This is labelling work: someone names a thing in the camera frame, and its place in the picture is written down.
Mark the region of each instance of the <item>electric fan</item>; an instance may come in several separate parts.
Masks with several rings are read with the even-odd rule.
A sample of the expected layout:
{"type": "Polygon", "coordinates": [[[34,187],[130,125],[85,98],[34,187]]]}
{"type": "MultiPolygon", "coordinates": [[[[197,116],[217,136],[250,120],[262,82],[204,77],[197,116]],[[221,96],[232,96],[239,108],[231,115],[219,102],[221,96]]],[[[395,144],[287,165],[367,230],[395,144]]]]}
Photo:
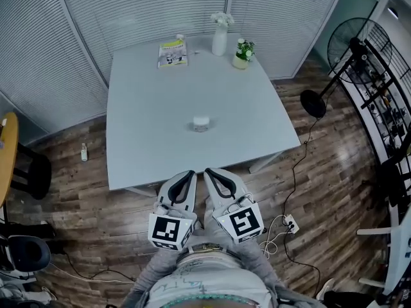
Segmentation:
{"type": "Polygon", "coordinates": [[[327,48],[328,63],[335,75],[320,94],[312,90],[301,93],[304,109],[314,117],[323,117],[326,105],[322,96],[338,79],[359,85],[382,79],[385,68],[372,53],[373,49],[385,64],[390,64],[391,41],[380,25],[364,18],[353,18],[340,24],[331,35],[327,48]]]}

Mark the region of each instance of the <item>power strip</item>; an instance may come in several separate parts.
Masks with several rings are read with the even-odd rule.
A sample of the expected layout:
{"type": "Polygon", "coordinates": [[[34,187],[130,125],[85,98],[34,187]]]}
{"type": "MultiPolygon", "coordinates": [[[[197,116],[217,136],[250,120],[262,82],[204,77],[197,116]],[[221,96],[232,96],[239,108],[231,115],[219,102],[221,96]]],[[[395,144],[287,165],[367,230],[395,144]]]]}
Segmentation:
{"type": "Polygon", "coordinates": [[[290,229],[290,233],[295,234],[300,230],[297,223],[295,222],[293,216],[291,214],[285,216],[284,221],[288,225],[288,229],[290,229]]]}

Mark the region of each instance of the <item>black fan stand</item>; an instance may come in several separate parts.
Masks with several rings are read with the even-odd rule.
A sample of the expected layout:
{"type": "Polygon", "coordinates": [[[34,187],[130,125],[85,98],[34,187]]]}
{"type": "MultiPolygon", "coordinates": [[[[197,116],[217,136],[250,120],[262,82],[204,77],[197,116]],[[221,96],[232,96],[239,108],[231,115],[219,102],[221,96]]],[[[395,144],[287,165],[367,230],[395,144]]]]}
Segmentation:
{"type": "Polygon", "coordinates": [[[354,55],[352,55],[344,64],[343,67],[334,75],[331,81],[327,84],[324,90],[317,94],[313,90],[304,90],[300,95],[300,101],[302,107],[309,113],[309,115],[320,119],[326,113],[326,104],[322,99],[323,95],[328,91],[329,88],[336,82],[336,80],[340,77],[340,75],[347,69],[348,65],[354,59],[354,55]]]}

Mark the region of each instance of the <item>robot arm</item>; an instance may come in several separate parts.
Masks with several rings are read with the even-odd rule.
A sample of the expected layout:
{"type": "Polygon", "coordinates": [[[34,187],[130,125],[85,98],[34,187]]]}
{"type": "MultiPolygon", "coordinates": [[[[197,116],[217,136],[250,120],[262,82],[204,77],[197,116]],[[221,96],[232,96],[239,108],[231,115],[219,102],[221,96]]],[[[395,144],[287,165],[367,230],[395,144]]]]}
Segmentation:
{"type": "Polygon", "coordinates": [[[148,240],[158,248],[181,251],[194,231],[197,175],[185,171],[165,182],[148,221],[148,240]]]}
{"type": "Polygon", "coordinates": [[[258,204],[239,176],[223,169],[207,168],[204,180],[214,205],[213,218],[234,243],[244,242],[263,232],[258,204]],[[217,181],[228,189],[229,194],[223,194],[217,181]]]}

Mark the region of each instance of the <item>potted plant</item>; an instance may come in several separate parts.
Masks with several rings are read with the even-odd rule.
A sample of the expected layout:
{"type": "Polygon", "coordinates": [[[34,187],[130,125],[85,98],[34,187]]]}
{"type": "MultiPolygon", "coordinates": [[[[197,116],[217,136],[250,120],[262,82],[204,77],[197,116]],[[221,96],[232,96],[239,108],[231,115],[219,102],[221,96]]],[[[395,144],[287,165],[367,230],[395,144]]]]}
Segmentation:
{"type": "Polygon", "coordinates": [[[232,65],[238,69],[246,69],[249,66],[250,57],[254,55],[254,43],[238,39],[237,52],[232,59],[232,65]]]}
{"type": "Polygon", "coordinates": [[[229,13],[223,12],[212,14],[211,19],[217,24],[211,51],[216,56],[222,56],[224,55],[225,47],[227,46],[227,30],[229,25],[234,24],[234,19],[229,13]]]}

